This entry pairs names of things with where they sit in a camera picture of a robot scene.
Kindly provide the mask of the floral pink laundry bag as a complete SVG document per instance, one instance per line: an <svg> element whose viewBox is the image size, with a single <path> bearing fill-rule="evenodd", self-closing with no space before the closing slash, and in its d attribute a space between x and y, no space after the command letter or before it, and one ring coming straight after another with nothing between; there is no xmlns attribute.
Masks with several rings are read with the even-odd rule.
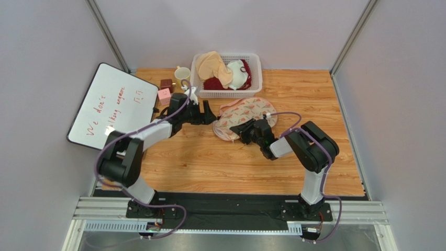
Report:
<svg viewBox="0 0 446 251"><path fill-rule="evenodd" d="M271 127L278 120L276 109L264 98L249 97L237 99L226 105L220 106L219 118L213 122L214 134L224 141L235 141L240 139L239 134L230 130L231 127L241 125L251 119L259 120L264 115L270 114L267 121Z"/></svg>

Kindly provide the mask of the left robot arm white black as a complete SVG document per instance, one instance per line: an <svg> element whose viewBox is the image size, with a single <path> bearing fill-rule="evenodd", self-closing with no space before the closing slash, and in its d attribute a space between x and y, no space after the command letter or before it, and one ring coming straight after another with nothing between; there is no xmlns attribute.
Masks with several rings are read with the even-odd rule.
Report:
<svg viewBox="0 0 446 251"><path fill-rule="evenodd" d="M144 152L176 135L183 124L209 125L217 120L208 101L201 104L191 94L174 93L170 104L149 125L130 133L112 131L94 164L97 179L114 182L130 199L130 207L149 218L160 216L162 206L153 202L158 192L140 176Z"/></svg>

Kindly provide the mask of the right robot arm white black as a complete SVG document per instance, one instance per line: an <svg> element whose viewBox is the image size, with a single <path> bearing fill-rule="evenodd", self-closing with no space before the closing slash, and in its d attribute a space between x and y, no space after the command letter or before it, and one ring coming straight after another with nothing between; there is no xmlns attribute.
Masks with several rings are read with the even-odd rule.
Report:
<svg viewBox="0 0 446 251"><path fill-rule="evenodd" d="M337 143L321 128L308 121L285 136L276 138L266 119L251 119L230 130L239 136L242 143L257 144L265 158L273 161L294 153L304 167L304 186L297 202L283 206L282 215L285 219L332 221L324 187L327 172L340 150Z"/></svg>

